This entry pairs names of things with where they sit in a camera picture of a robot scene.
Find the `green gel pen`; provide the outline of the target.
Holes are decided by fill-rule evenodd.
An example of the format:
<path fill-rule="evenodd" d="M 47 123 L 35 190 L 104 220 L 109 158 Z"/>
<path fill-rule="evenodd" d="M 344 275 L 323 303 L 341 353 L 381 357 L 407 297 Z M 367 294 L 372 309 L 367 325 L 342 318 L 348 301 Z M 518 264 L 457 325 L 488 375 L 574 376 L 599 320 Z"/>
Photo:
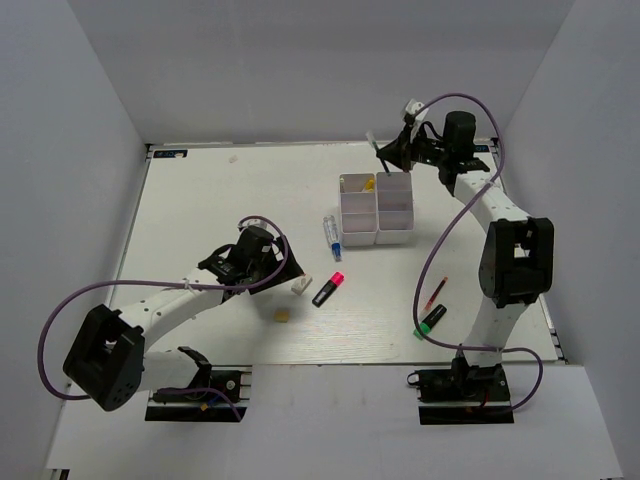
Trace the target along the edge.
<path fill-rule="evenodd" d="M 369 143 L 369 145 L 374 149 L 374 152 L 376 154 L 376 158 L 380 161 L 381 166 L 383 168 L 383 171 L 386 173 L 387 176 L 389 176 L 390 175 L 390 169 L 389 169 L 386 161 L 379 156 L 380 147 L 378 145 L 378 142 L 377 142 L 373 132 L 371 130 L 369 130 L 369 131 L 366 132 L 365 136 L 366 136 L 366 140 Z"/>

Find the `pink black highlighter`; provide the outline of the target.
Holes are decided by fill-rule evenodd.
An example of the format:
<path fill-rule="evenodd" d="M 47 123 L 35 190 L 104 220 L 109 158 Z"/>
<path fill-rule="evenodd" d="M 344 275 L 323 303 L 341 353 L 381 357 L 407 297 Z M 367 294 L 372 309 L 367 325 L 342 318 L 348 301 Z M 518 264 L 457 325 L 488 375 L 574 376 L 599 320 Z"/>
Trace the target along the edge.
<path fill-rule="evenodd" d="M 344 274 L 335 272 L 312 299 L 315 307 L 321 307 L 344 281 Z"/>

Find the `clear blue pen pack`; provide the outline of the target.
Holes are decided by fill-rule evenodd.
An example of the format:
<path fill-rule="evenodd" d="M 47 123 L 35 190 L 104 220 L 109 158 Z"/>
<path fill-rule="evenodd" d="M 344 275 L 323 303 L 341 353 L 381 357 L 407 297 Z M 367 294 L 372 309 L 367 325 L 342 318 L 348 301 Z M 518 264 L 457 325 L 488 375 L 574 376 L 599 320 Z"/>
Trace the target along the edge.
<path fill-rule="evenodd" d="M 323 218 L 323 227 L 332 256 L 336 262 L 340 262 L 342 260 L 342 253 L 335 217 L 333 215 L 325 216 Z"/>

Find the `red gel pen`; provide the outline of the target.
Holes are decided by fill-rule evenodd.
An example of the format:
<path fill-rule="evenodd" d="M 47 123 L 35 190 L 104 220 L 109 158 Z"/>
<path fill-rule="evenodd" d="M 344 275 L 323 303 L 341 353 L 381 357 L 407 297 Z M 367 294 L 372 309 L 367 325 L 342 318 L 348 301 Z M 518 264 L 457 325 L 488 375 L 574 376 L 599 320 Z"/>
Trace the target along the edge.
<path fill-rule="evenodd" d="M 424 319 L 428 315 L 428 313 L 431 311 L 432 307 L 434 306 L 434 303 L 435 303 L 436 299 L 438 298 L 441 290 L 444 288 L 444 286 L 446 285 L 447 282 L 448 282 L 448 277 L 447 276 L 445 276 L 439 282 L 438 286 L 436 287 L 434 292 L 429 297 L 429 299 L 428 299 L 427 303 L 425 304 L 424 308 L 421 310 L 421 312 L 419 314 L 419 319 L 420 320 Z"/>

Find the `green black highlighter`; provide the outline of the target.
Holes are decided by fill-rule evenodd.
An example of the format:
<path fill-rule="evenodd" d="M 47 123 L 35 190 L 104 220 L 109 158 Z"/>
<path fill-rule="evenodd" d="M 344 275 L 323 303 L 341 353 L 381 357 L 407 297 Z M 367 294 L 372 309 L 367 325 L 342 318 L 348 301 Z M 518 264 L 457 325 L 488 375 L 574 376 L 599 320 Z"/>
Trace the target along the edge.
<path fill-rule="evenodd" d="M 423 340 L 446 313 L 447 308 L 442 304 L 438 304 L 429 310 L 424 310 L 423 315 L 420 317 L 419 328 L 413 331 L 413 335 L 419 340 Z"/>

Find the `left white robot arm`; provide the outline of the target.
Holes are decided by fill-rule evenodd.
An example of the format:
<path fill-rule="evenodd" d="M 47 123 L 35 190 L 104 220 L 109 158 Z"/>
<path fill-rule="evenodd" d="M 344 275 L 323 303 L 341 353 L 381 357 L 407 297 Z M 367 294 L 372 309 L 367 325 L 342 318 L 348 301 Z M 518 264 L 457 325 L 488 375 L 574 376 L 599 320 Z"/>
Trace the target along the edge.
<path fill-rule="evenodd" d="M 64 373 L 103 410 L 139 391 L 162 397 L 227 400 L 197 350 L 154 350 L 165 335 L 244 292 L 256 294 L 304 274 L 287 239 L 256 225 L 236 243 L 214 250 L 175 287 L 119 309 L 99 305 L 86 315 L 63 363 Z"/>

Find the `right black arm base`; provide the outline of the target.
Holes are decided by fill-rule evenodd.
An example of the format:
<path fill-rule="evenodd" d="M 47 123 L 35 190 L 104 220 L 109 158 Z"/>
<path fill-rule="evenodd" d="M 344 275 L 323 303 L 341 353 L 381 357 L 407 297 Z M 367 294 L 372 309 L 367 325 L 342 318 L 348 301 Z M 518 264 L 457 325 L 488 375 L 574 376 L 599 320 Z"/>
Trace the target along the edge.
<path fill-rule="evenodd" d="M 514 414 L 506 375 L 498 367 L 489 379 L 472 379 L 462 386 L 451 369 L 416 370 L 407 376 L 418 398 L 423 426 L 513 424 Z"/>

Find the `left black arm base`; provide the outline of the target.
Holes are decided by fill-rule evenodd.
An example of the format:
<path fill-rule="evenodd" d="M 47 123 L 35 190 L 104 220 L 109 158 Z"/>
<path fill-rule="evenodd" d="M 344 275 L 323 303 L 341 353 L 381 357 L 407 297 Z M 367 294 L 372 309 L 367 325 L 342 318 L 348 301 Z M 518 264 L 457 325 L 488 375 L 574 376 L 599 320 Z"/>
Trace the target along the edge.
<path fill-rule="evenodd" d="M 153 392 L 147 422 L 240 423 L 250 403 L 252 368 L 213 367 L 208 377 L 188 386 L 191 393 Z"/>

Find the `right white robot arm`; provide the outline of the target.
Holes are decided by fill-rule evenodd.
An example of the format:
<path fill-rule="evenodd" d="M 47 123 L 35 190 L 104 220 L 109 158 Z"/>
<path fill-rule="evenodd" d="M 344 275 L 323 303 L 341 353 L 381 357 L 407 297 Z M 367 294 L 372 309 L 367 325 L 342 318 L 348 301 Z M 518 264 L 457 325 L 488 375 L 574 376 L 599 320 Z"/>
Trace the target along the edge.
<path fill-rule="evenodd" d="M 498 172 L 477 158 L 473 114 L 448 113 L 435 137 L 425 130 L 426 114 L 426 106 L 410 101 L 403 130 L 377 155 L 404 172 L 417 163 L 436 167 L 440 182 L 486 234 L 478 270 L 484 297 L 451 365 L 453 390 L 472 399 L 497 377 L 516 322 L 551 287 L 554 226 L 519 208 L 504 192 Z"/>

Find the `white boxed eraser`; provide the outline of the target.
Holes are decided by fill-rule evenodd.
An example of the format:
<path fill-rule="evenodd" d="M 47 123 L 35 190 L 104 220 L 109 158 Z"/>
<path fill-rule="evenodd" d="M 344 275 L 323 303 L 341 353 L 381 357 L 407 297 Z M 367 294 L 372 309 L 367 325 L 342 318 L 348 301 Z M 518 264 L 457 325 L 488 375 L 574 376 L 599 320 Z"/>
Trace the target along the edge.
<path fill-rule="evenodd" d="M 313 277 L 309 274 L 304 274 L 298 277 L 291 285 L 291 291 L 298 295 L 302 296 L 304 292 L 308 289 L 313 281 Z"/>

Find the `right white divided container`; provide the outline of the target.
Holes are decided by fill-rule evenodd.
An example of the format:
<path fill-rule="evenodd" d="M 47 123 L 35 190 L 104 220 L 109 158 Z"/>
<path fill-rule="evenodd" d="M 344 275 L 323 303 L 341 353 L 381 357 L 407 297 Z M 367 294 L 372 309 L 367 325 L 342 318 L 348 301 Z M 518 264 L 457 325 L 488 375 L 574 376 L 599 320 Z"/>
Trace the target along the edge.
<path fill-rule="evenodd" d="M 379 172 L 376 174 L 375 188 L 378 223 L 375 243 L 407 243 L 414 230 L 411 174 Z"/>

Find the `white divided container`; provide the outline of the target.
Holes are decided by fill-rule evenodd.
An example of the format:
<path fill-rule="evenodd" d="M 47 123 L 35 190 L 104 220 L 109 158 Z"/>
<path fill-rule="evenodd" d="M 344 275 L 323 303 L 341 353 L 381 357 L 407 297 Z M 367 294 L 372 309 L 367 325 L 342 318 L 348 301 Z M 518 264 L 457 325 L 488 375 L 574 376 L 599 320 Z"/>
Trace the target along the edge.
<path fill-rule="evenodd" d="M 374 244 L 378 230 L 376 196 L 361 193 L 365 182 L 374 177 L 372 173 L 342 174 L 346 179 L 347 192 L 340 192 L 339 213 L 342 244 L 345 247 L 365 247 Z"/>
<path fill-rule="evenodd" d="M 375 188 L 378 223 L 375 243 L 407 243 L 414 230 L 411 174 L 379 172 L 376 174 Z"/>

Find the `tan eraser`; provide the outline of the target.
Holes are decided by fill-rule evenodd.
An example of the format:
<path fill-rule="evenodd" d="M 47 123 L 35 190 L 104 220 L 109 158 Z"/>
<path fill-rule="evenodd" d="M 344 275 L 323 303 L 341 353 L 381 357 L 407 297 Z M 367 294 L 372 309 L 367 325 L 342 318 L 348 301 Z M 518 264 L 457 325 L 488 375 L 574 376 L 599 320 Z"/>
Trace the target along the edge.
<path fill-rule="evenodd" d="M 278 309 L 274 312 L 274 320 L 278 323 L 287 323 L 290 319 L 290 311 L 288 309 Z"/>

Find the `left white divided container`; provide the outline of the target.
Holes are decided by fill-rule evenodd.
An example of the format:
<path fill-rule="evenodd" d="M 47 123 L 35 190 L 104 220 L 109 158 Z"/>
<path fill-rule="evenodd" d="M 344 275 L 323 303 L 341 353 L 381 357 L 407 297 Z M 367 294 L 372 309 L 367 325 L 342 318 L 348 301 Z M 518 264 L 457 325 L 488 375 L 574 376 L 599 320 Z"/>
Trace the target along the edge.
<path fill-rule="evenodd" d="M 376 196 L 361 193 L 365 182 L 374 177 L 372 173 L 342 174 L 346 179 L 347 192 L 340 192 L 339 213 L 342 244 L 345 247 L 365 247 L 374 244 L 378 230 Z"/>

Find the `left blue table label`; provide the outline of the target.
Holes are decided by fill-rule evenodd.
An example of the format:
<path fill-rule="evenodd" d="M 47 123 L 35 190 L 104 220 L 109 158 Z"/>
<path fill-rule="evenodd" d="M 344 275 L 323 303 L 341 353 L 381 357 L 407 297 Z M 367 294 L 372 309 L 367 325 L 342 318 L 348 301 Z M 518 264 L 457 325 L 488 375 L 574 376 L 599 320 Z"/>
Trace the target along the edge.
<path fill-rule="evenodd" d="M 155 150 L 153 152 L 153 158 L 162 159 L 185 158 L 187 155 L 187 149 Z"/>

